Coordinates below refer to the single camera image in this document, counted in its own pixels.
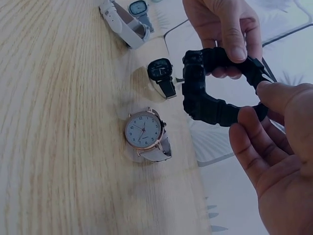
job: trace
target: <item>black watch face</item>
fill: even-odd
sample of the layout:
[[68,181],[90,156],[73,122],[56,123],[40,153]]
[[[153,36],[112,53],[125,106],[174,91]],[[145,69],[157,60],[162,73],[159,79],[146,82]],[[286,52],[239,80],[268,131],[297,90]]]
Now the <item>black watch face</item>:
[[148,75],[155,81],[172,75],[172,72],[173,69],[171,62],[165,58],[155,60],[148,66]]
[[148,6],[145,1],[139,0],[133,2],[129,9],[133,15],[139,15],[147,10]]

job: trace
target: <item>black smartwatch band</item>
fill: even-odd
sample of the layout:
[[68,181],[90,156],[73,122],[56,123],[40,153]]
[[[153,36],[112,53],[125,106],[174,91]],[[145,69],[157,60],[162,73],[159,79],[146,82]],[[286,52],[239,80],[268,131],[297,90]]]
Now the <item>black smartwatch band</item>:
[[167,99],[176,96],[175,86],[173,84],[173,78],[171,76],[169,76],[168,78],[164,78],[160,81],[157,81],[156,83],[161,87]]
[[[260,61],[248,56],[243,63],[235,64],[230,61],[225,50],[221,47],[187,51],[183,63],[184,110],[193,120],[201,120],[212,125],[219,124],[223,127],[229,127],[237,123],[240,108],[208,95],[205,91],[206,74],[217,67],[235,66],[246,76],[247,82],[255,90],[261,81],[271,82]],[[268,113],[268,108],[263,104],[253,108],[259,120],[262,121]]]

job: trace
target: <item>black watch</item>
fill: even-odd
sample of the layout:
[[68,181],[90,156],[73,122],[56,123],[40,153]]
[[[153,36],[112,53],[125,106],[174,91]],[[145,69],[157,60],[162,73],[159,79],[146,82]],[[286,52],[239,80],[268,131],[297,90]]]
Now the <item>black watch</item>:
[[148,65],[148,76],[155,81],[162,89],[167,99],[176,96],[175,86],[173,84],[173,66],[166,58],[157,59]]
[[[183,58],[183,63],[184,110],[193,120],[201,120],[212,125],[219,124],[223,127],[229,127],[237,123],[240,107],[226,104],[224,100],[215,99],[208,95],[205,91],[206,74],[217,67],[235,66],[246,76],[247,82],[255,90],[261,81],[272,82],[259,60],[248,56],[244,62],[235,64],[230,61],[225,50],[221,47],[189,50]],[[260,121],[267,116],[268,108],[262,103],[253,108]]]

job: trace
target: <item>patterned fabric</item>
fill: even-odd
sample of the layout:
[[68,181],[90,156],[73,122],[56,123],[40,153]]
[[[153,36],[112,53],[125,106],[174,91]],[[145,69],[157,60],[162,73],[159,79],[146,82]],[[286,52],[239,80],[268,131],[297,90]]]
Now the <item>patterned fabric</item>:
[[[181,78],[182,57],[187,50],[201,49],[201,42],[187,20],[181,0],[151,1],[157,7],[174,74]],[[246,1],[260,18],[264,60],[276,80],[290,85],[313,83],[312,0]],[[259,102],[244,77],[231,80],[209,76],[206,90],[213,97],[237,106]],[[206,191],[212,232],[221,235],[267,234],[258,214],[254,189],[230,147],[229,128],[194,121],[187,115],[186,118]]]

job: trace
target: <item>person's hand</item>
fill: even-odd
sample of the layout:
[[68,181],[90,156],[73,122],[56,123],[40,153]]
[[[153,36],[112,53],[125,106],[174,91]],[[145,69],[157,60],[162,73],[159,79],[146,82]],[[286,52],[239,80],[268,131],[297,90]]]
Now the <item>person's hand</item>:
[[[262,60],[262,41],[257,14],[244,0],[183,0],[186,15],[204,48],[223,47],[234,63],[247,54]],[[235,67],[217,68],[212,75],[238,79]]]
[[256,189],[268,232],[312,235],[313,85],[262,82],[257,94],[286,135],[268,117],[260,123],[253,108],[244,107],[229,130],[231,147]]

